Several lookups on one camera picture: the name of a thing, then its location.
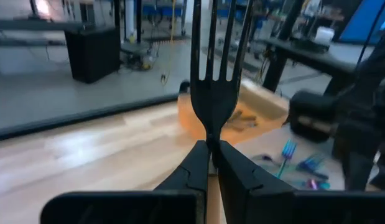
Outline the orange plastic bin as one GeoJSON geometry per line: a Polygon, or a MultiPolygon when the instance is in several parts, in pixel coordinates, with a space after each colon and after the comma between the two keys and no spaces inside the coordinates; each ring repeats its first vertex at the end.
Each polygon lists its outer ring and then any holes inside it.
{"type": "MultiPolygon", "coordinates": [[[[205,139],[205,128],[192,108],[189,87],[187,90],[187,93],[179,94],[177,100],[180,124],[193,139],[205,139]]],[[[221,138],[230,144],[247,141],[281,127],[288,114],[289,101],[250,79],[244,78],[241,81],[239,98],[234,112],[236,110],[243,111],[241,116],[255,116],[258,126],[236,131],[231,124],[226,123],[221,130],[221,138]]]]}

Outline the blue-screen monitor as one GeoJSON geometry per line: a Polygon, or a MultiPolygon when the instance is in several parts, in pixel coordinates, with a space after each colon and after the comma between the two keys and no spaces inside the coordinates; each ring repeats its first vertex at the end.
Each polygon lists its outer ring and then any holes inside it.
{"type": "MultiPolygon", "coordinates": [[[[337,41],[364,44],[385,0],[362,0],[357,10],[342,28],[337,41]]],[[[385,6],[374,25],[369,45],[376,45],[385,33],[385,6]]]]}

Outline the clear plastic bin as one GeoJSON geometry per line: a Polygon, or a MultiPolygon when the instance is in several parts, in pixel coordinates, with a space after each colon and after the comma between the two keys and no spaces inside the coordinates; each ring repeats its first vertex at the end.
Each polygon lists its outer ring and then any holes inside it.
{"type": "Polygon", "coordinates": [[[291,139],[297,144],[297,149],[285,168],[281,179],[299,190],[306,190],[303,183],[313,176],[305,172],[295,170],[296,164],[308,158],[313,154],[319,154],[324,161],[319,166],[318,171],[328,176],[330,190],[344,190],[344,177],[341,164],[332,159],[333,141],[328,140],[323,143],[314,143],[291,133],[288,126],[274,129],[254,139],[250,139],[236,144],[234,147],[242,152],[246,157],[252,159],[255,163],[262,166],[265,170],[275,175],[279,169],[269,161],[261,161],[258,155],[267,154],[271,156],[278,164],[282,162],[281,151],[287,140],[291,139]]]}

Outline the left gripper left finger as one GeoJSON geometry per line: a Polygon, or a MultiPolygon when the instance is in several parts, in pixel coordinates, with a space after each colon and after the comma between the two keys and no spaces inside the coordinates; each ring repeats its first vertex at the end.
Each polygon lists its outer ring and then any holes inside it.
{"type": "Polygon", "coordinates": [[[207,192],[210,151],[204,140],[195,143],[183,161],[155,190],[193,189],[207,192]]]}

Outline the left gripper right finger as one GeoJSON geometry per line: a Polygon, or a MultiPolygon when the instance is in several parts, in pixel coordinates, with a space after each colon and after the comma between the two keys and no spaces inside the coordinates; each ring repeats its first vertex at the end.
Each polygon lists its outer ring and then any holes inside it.
{"type": "Polygon", "coordinates": [[[293,187],[226,141],[216,162],[227,224],[292,224],[293,187]]]}

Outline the black floor cabinet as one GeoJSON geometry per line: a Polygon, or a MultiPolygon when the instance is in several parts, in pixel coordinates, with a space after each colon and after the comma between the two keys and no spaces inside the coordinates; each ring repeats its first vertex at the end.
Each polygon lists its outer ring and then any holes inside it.
{"type": "Polygon", "coordinates": [[[94,83],[120,68],[120,37],[116,27],[66,31],[72,78],[94,83]]]}

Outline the white roll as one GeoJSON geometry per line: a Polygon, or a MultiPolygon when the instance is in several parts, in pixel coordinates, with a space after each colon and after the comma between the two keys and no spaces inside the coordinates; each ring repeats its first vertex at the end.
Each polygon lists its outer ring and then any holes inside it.
{"type": "Polygon", "coordinates": [[[314,41],[322,45],[330,45],[333,37],[335,35],[335,30],[330,27],[320,26],[317,29],[317,32],[314,37],[314,41]]]}

